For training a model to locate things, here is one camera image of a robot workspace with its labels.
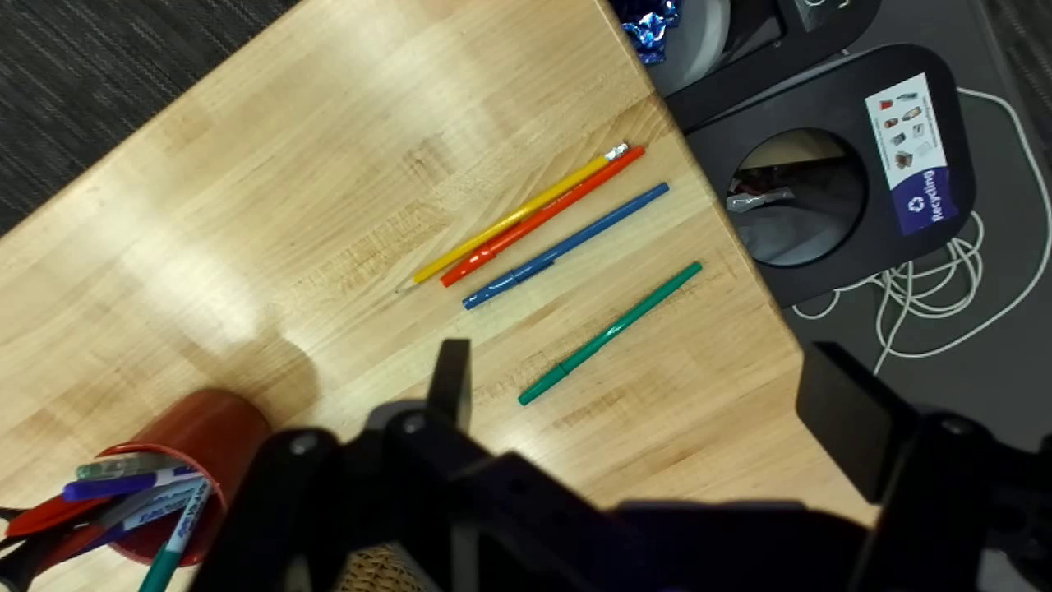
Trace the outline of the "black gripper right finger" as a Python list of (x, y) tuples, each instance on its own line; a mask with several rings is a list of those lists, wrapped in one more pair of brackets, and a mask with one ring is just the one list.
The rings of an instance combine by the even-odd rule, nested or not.
[(813, 341), (795, 415), (849, 482), (878, 503), (919, 415), (836, 341)]

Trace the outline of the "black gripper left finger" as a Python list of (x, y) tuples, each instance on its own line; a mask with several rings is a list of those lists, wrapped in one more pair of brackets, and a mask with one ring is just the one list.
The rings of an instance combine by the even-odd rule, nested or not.
[(428, 383), (428, 410), (450, 420), (455, 427), (470, 425), (470, 341), (468, 338), (444, 338), (434, 375)]

